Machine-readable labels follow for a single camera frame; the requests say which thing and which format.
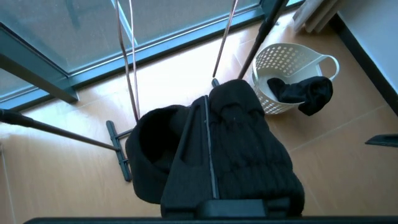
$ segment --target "black cloth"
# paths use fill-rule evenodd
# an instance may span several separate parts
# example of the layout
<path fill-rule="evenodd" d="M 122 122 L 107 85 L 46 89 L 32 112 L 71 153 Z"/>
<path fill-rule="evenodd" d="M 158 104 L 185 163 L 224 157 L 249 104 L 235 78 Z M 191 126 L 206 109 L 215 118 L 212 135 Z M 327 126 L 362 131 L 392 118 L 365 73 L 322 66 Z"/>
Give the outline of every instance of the black cloth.
<path fill-rule="evenodd" d="M 304 206 L 302 184 L 293 173 L 285 147 L 270 132 L 261 104 L 251 87 L 242 80 L 222 84 L 211 91 L 208 107 L 213 167 L 220 199 L 272 200 L 288 197 L 289 215 L 300 215 Z M 174 202 L 174 205 L 185 202 L 190 205 L 193 198 L 203 195 L 198 191 L 211 186 L 209 178 L 187 173 L 205 168 L 207 171 L 200 173 L 210 176 L 206 163 L 208 150 L 203 150 L 207 146 L 206 132 L 191 131 L 192 134 L 186 135 L 188 139 L 181 139 L 187 111 L 184 106 L 169 106 L 147 113 L 126 142 L 134 190 L 139 198 L 147 202 L 159 203 L 163 197 L 163 204 L 165 198 L 175 198 L 162 196 L 166 185 L 169 196 L 188 195 L 182 197 L 181 202 Z M 203 127 L 206 123 L 203 110 L 195 114 L 185 128 Z M 194 142 L 191 144 L 200 147 L 190 148 L 201 151 L 180 151 L 179 147 L 176 153 L 181 142 L 188 144 L 184 146 L 186 148 Z M 180 181 L 181 176 L 187 177 L 184 183 Z M 172 185 L 193 187 L 181 190 L 181 186 L 174 188 Z M 209 198 L 212 195 L 206 193 L 203 200 Z"/>
<path fill-rule="evenodd" d="M 304 102 L 298 109 L 308 116 L 320 111 L 333 95 L 333 85 L 326 77 L 312 77 L 294 84 L 285 84 L 279 78 L 270 78 L 267 83 L 281 103 Z"/>

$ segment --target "white plastic basket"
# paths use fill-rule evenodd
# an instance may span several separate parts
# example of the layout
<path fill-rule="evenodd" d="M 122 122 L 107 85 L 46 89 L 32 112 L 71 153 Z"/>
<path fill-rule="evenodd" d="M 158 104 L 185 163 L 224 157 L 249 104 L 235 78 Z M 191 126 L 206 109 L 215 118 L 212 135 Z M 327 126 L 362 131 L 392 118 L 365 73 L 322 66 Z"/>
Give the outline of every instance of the white plastic basket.
<path fill-rule="evenodd" d="M 301 103 L 281 103 L 268 86 L 268 79 L 280 78 L 287 84 L 322 76 L 319 63 L 331 58 L 336 63 L 336 73 L 330 78 L 333 81 L 339 72 L 336 58 L 322 55 L 300 44 L 272 44 L 261 50 L 252 63 L 252 73 L 248 82 L 254 88 L 261 106 L 266 114 L 279 114 Z"/>

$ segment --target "beige floor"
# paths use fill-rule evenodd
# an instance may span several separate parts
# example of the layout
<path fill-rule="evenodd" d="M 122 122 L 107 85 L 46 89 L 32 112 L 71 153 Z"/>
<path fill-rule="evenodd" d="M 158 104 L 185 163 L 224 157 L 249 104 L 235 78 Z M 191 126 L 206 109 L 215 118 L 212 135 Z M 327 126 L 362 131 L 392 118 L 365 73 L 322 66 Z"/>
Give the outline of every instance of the beige floor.
<path fill-rule="evenodd" d="M 375 134 L 398 132 L 396 115 L 333 31 L 295 35 L 291 16 L 279 19 L 265 44 L 304 44 L 334 55 L 341 68 L 333 98 L 321 112 L 266 116 L 305 186 L 303 214 L 397 215 L 398 150 L 364 144 Z M 217 74 L 220 82 L 237 76 L 258 27 L 228 37 Z M 171 104 L 189 105 L 209 93 L 220 42 L 212 40 L 140 68 L 141 114 Z M 329 63 L 322 68 L 326 75 L 335 69 Z M 54 100 L 24 114 L 107 143 L 106 120 L 113 120 L 118 131 L 134 127 L 122 75 L 80 90 L 79 96 L 76 105 Z M 6 217 L 5 224 L 34 217 L 160 215 L 158 205 L 139 200 L 125 183 L 113 151 L 5 124 L 0 124 L 0 141 L 0 217 Z"/>

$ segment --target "baseboard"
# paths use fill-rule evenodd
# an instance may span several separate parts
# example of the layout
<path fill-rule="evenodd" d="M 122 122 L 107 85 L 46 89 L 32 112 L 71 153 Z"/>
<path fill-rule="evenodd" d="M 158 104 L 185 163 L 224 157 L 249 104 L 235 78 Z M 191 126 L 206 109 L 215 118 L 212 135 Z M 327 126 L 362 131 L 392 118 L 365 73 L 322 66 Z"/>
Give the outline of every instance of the baseboard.
<path fill-rule="evenodd" d="M 383 74 L 374 64 L 369 55 L 363 50 L 362 46 L 347 28 L 346 24 L 341 20 L 340 16 L 335 14 L 330 20 L 329 25 L 339 35 L 340 39 L 344 42 L 345 46 L 347 46 L 355 60 L 373 82 L 373 85 L 398 116 L 398 95 L 396 91 L 384 78 Z"/>

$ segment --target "wall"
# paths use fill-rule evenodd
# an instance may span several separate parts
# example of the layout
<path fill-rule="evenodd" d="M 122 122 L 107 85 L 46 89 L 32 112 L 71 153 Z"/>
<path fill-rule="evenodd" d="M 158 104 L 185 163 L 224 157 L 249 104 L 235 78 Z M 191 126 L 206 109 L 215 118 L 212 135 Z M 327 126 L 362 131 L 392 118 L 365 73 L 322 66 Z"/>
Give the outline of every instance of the wall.
<path fill-rule="evenodd" d="M 398 1 L 348 0 L 338 14 L 398 93 Z"/>

